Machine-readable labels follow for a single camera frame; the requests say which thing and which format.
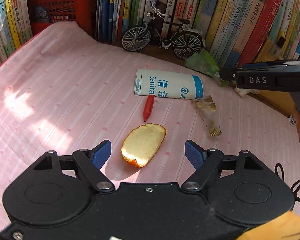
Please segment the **books on wooden organizer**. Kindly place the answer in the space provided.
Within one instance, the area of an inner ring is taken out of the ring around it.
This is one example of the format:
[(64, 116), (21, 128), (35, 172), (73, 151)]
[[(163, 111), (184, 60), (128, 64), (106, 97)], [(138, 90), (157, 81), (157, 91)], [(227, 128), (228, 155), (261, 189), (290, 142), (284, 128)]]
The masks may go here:
[(256, 61), (300, 60), (300, 0), (282, 0)]

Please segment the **back row of books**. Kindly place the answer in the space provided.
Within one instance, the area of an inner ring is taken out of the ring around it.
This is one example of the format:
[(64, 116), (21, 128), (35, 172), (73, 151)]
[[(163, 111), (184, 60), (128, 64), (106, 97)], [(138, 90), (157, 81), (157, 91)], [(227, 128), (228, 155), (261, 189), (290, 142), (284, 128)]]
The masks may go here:
[(202, 32), (206, 50), (221, 68), (254, 61), (282, 0), (97, 0), (96, 37), (121, 41), (129, 28), (150, 21), (151, 3), (164, 14), (188, 19)]

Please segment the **row of books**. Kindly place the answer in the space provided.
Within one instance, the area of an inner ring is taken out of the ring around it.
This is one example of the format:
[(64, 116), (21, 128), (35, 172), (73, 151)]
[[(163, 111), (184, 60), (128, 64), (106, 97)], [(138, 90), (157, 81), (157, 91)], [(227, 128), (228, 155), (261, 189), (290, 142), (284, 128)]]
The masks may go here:
[(27, 0), (0, 0), (0, 65), (32, 37)]
[(202, 32), (206, 50), (221, 68), (254, 61), (282, 0), (97, 0), (96, 37), (121, 41), (129, 28), (150, 21), (151, 3), (164, 14), (188, 19)]

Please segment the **green leaf wrapper by books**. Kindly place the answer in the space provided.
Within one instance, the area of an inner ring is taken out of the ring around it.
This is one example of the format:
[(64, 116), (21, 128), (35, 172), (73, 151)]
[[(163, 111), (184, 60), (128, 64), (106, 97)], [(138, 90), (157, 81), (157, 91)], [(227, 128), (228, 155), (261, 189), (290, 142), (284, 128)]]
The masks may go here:
[(219, 75), (220, 68), (215, 59), (206, 50), (194, 53), (186, 59), (185, 67), (213, 78), (219, 87), (225, 87), (229, 84), (229, 81), (221, 79)]

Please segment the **left row of books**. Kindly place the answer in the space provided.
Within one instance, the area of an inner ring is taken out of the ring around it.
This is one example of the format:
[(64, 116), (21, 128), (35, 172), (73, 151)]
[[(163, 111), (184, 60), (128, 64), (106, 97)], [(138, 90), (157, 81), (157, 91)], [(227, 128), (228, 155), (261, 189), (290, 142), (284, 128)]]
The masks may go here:
[(32, 37), (27, 0), (0, 0), (0, 65)]

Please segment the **wooden desk drawer organizer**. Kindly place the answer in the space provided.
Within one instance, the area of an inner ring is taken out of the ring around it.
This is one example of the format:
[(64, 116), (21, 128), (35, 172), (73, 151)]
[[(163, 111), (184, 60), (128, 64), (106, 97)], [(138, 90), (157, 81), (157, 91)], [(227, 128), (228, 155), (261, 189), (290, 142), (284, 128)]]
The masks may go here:
[(235, 81), (239, 88), (257, 90), (261, 99), (285, 115), (291, 115), (295, 106), (292, 91), (292, 70), (288, 70), (281, 56), (286, 39), (280, 37), (277, 42), (266, 39), (256, 60), (236, 69)]

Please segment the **brown patterned small wrapper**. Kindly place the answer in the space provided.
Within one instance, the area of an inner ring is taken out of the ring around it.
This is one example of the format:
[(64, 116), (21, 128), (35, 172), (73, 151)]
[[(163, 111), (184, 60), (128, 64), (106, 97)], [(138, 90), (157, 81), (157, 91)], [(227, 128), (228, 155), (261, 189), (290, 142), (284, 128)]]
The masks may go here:
[(210, 137), (218, 137), (222, 130), (217, 120), (217, 108), (212, 96), (207, 95), (201, 99), (194, 100), (194, 105), (199, 111), (199, 115), (204, 121)]

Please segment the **red crayon on cloth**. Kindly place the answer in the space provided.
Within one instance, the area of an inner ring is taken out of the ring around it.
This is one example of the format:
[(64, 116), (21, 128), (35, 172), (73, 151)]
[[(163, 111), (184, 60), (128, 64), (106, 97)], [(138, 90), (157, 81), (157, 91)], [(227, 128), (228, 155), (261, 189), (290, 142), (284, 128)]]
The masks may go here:
[(153, 105), (154, 105), (154, 95), (149, 95), (147, 97), (144, 109), (143, 109), (143, 121), (146, 122), (149, 117), (151, 116), (152, 110), (153, 110)]

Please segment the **pink striped table cloth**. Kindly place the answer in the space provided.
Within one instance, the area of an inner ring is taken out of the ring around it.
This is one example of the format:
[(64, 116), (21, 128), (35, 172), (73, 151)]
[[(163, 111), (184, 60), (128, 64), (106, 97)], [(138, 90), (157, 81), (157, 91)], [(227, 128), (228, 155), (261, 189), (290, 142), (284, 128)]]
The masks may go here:
[(138, 69), (186, 73), (187, 69), (144, 54), (96, 42), (74, 22), (51, 25), (0, 66), (0, 231), (9, 223), (2, 194), (47, 150), (71, 154), (105, 139), (112, 153), (102, 172), (114, 182), (183, 183), (194, 171), (184, 144), (235, 155), (249, 150), (269, 168), (280, 163), (285, 182), (300, 178), (300, 145), (281, 113), (231, 87), (201, 76), (217, 107), (222, 133), (209, 136), (192, 101), (155, 100), (149, 122), (166, 128), (154, 158), (134, 168), (121, 157), (132, 129), (142, 125), (144, 96), (134, 94)]

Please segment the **white sanitary wipes pack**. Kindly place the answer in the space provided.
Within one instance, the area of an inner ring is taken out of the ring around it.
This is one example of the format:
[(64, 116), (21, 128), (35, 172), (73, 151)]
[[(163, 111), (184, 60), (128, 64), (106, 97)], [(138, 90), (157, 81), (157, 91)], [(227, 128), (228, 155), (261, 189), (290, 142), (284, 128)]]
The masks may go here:
[(204, 96), (204, 89), (197, 75), (139, 69), (135, 76), (134, 94), (194, 100)]

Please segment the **black model bicycle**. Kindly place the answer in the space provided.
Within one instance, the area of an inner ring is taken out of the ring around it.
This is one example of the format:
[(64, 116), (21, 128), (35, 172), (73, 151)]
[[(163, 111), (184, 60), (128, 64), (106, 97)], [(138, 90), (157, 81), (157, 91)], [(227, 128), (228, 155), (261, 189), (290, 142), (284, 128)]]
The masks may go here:
[(155, 2), (151, 3), (151, 10), (146, 16), (150, 21), (135, 25), (122, 35), (121, 46), (124, 50), (141, 51), (154, 41), (159, 48), (171, 48), (176, 57), (186, 60), (205, 48), (202, 32), (189, 29), (188, 19), (178, 18), (174, 23), (173, 16), (162, 13)]

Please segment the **red plastic basket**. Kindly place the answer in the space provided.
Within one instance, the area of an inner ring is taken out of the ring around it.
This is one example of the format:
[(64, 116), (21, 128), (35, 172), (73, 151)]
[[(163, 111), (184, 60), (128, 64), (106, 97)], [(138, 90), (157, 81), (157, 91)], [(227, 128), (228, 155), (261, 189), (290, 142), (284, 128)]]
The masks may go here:
[(97, 0), (28, 0), (32, 34), (61, 21), (75, 21), (87, 34), (95, 36)]

